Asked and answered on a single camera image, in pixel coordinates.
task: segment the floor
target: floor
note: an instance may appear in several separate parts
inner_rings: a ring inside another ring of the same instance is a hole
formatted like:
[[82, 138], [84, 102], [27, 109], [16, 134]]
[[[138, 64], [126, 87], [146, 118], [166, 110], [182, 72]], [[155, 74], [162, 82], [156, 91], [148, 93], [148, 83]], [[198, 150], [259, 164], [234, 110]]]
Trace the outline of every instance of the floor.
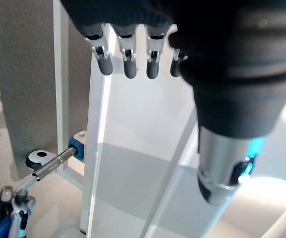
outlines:
[[[10, 166], [13, 154], [0, 101], [0, 190], [5, 185], [13, 188], [30, 178], [12, 178]], [[57, 238], [69, 227], [78, 229], [81, 211], [81, 191], [61, 176], [52, 174], [29, 189], [36, 198], [33, 214], [29, 219], [27, 237]]]

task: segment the white panel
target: white panel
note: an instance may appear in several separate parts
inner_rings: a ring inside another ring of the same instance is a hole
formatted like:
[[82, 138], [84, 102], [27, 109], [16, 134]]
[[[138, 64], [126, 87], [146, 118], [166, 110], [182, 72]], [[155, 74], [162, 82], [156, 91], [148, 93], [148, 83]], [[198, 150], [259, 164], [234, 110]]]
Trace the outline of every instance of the white panel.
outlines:
[[125, 77], [118, 46], [113, 59], [92, 238], [139, 237], [194, 106], [192, 88], [170, 75], [167, 43], [159, 76], [147, 78], [145, 29], [137, 34], [136, 77]]

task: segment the white frame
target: white frame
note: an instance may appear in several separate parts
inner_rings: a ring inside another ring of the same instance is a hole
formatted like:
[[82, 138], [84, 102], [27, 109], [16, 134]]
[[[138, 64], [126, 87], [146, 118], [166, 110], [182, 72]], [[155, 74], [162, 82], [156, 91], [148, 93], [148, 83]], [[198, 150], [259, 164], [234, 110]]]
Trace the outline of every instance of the white frame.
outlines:
[[[54, 52], [55, 52], [55, 78], [56, 78], [56, 106], [57, 106], [57, 143], [58, 152], [63, 151], [68, 144], [68, 15], [59, 0], [54, 0]], [[115, 52], [116, 35], [109, 27], [109, 51]], [[85, 155], [84, 176], [64, 164], [57, 169], [57, 173], [82, 190], [82, 212], [80, 230], [91, 237], [93, 212], [95, 206], [98, 174], [100, 170], [102, 142], [105, 132], [106, 116], [110, 96], [111, 76], [100, 73], [97, 62], [92, 57], [91, 84], [88, 111], [88, 136]], [[195, 113], [192, 112], [185, 130], [177, 145], [171, 165], [160, 187], [159, 196], [155, 199], [140, 238], [152, 238], [155, 228], [166, 209], [175, 186], [181, 177], [176, 170], [177, 164], [184, 163], [190, 156], [185, 153], [194, 151], [197, 143], [197, 124]], [[282, 237], [274, 234], [286, 235], [286, 212], [277, 222], [262, 236]]]

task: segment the metal rod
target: metal rod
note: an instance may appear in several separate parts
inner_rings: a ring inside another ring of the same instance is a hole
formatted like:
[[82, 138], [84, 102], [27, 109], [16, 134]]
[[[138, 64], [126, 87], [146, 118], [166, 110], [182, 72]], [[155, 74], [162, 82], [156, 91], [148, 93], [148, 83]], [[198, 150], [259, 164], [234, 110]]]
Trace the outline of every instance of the metal rod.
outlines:
[[35, 176], [33, 176], [30, 180], [28, 180], [27, 182], [25, 182], [23, 185], [21, 185], [16, 192], [18, 192], [19, 190], [26, 190], [28, 187], [30, 187], [33, 183], [35, 183], [37, 181], [37, 178]]
[[75, 155], [76, 152], [77, 150], [74, 147], [70, 147], [69, 149], [64, 150], [62, 153], [60, 153], [48, 163], [46, 163], [44, 166], [42, 166], [40, 169], [33, 172], [33, 176], [37, 178], [37, 181], [40, 181], [46, 175], [50, 174], [52, 171], [58, 168], [59, 165], [66, 162], [71, 156]]
[[19, 190], [26, 190], [29, 188], [32, 184], [34, 184], [36, 181], [40, 181], [43, 179], [46, 175], [50, 174], [52, 171], [54, 171], [56, 168], [59, 167], [62, 163], [66, 162], [71, 156], [75, 155], [77, 152], [76, 148], [70, 147], [66, 150], [64, 150], [62, 153], [54, 157], [52, 160], [50, 160], [48, 163], [46, 163], [44, 166], [42, 166], [37, 171], [33, 172], [33, 177], [25, 182], [22, 186], [20, 186], [16, 192]]

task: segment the blue object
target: blue object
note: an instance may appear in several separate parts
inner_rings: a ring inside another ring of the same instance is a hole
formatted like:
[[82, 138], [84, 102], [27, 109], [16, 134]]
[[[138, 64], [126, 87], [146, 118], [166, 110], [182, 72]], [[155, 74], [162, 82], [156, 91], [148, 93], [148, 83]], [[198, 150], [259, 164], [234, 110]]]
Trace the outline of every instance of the blue object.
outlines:
[[77, 149], [77, 153], [74, 155], [78, 160], [83, 160], [84, 157], [84, 144], [76, 140], [73, 136], [70, 138], [68, 148], [74, 147]]
[[11, 222], [10, 216], [7, 216], [0, 221], [0, 238], [8, 238]]
[[262, 149], [262, 146], [263, 146], [263, 143], [264, 143], [264, 138], [263, 137], [257, 137], [257, 138], [254, 138], [250, 141], [250, 144], [248, 146], [248, 150], [247, 150], [247, 157], [249, 158], [252, 158], [252, 157], [255, 157], [257, 156], [261, 149]]
[[252, 169], [253, 169], [253, 163], [248, 163], [246, 169], [244, 170], [243, 173], [241, 173], [240, 176], [242, 176], [242, 175], [249, 175], [251, 173]]

